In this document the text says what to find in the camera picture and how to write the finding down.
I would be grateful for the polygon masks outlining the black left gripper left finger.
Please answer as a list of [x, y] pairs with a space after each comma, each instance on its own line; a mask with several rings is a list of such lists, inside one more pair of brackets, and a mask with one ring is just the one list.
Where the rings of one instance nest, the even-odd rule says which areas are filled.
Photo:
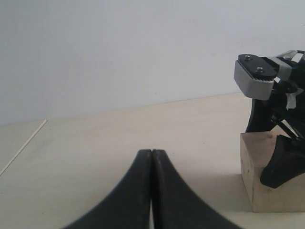
[[139, 150], [115, 188], [66, 229], [148, 229], [152, 151]]

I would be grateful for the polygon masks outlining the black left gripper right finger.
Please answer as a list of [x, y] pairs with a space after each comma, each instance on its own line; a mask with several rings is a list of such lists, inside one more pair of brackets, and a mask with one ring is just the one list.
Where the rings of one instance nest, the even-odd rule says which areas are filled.
[[165, 150], [152, 151], [151, 199], [156, 229], [238, 229], [192, 191]]

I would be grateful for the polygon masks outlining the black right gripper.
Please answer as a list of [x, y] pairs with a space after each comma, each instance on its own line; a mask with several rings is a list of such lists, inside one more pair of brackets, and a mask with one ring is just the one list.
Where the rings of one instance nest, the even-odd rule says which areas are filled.
[[[273, 81], [268, 105], [252, 99], [246, 133], [281, 128], [288, 136], [305, 141], [305, 51], [289, 50], [268, 57], [268, 79]], [[305, 148], [301, 143], [278, 135], [273, 154], [263, 169], [260, 182], [278, 188], [305, 173]]]

